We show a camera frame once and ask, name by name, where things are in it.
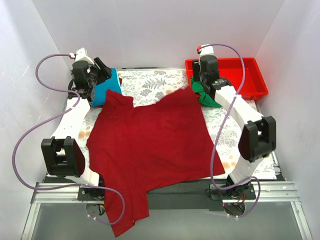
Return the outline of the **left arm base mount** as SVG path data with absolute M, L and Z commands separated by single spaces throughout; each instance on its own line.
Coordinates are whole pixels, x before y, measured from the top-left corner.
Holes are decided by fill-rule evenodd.
M 105 197 L 105 190 L 98 186 L 89 187 L 81 185 L 78 189 L 78 201 L 102 201 Z

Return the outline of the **dark red t-shirt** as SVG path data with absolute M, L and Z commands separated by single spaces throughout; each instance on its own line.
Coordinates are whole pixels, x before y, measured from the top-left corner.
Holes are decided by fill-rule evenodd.
M 108 90 L 86 142 L 89 167 L 107 187 L 104 207 L 116 237 L 149 216 L 149 191 L 225 173 L 191 88 L 151 105 L 133 100 Z

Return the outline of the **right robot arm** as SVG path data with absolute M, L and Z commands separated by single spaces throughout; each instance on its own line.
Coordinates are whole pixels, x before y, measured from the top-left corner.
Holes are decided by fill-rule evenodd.
M 236 91 L 232 83 L 220 77 L 218 59 L 204 55 L 192 61 L 193 79 L 204 92 L 220 104 L 242 130 L 238 142 L 239 159 L 224 186 L 215 185 L 219 192 L 231 195 L 243 192 L 262 160 L 276 149 L 276 120 L 254 110 Z

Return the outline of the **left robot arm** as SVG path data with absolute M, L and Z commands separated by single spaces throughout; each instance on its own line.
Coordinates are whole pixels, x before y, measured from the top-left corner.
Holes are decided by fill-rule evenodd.
M 98 186 L 100 176 L 87 165 L 77 140 L 83 121 L 91 109 L 95 86 L 112 76 L 112 70 L 99 57 L 90 59 L 76 54 L 71 81 L 67 88 L 67 113 L 50 138 L 41 142 L 47 173 L 66 178 L 76 184 Z

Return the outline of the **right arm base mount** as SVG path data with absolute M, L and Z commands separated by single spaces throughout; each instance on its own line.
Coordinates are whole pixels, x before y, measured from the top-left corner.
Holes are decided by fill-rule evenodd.
M 250 182 L 228 190 L 218 190 L 213 184 L 210 184 L 209 188 L 205 190 L 205 193 L 212 200 L 242 201 L 256 199 L 256 193 L 253 184 Z

